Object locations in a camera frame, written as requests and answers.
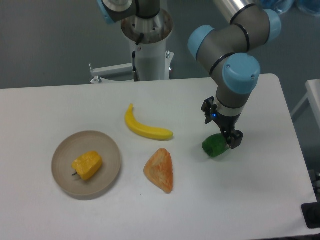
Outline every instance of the toy banana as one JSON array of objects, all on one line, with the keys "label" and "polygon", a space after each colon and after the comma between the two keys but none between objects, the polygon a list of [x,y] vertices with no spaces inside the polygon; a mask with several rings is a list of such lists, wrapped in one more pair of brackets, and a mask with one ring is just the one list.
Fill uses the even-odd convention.
[{"label": "toy banana", "polygon": [[149,139],[167,140],[172,138],[174,133],[168,129],[146,126],[138,122],[133,114],[133,108],[134,105],[130,104],[124,117],[126,125],[132,132]]}]

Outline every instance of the triangular bread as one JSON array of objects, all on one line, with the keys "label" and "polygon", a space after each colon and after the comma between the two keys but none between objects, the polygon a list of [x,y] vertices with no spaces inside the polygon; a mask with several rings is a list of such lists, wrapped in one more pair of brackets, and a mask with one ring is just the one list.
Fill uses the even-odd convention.
[{"label": "triangular bread", "polygon": [[174,186],[174,172],[170,153],[160,148],[144,166],[145,176],[165,193],[171,193]]}]

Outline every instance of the round plate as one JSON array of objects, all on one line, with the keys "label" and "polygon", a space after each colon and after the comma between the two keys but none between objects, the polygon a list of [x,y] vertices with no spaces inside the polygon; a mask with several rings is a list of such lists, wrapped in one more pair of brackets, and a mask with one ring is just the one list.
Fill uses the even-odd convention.
[{"label": "round plate", "polygon": [[[96,151],[102,157],[102,166],[85,181],[78,175],[72,176],[76,171],[71,164],[89,151]],[[120,166],[119,148],[109,136],[98,131],[82,131],[59,145],[53,155],[51,169],[54,180],[64,191],[75,197],[84,197],[105,190],[118,175]]]}]

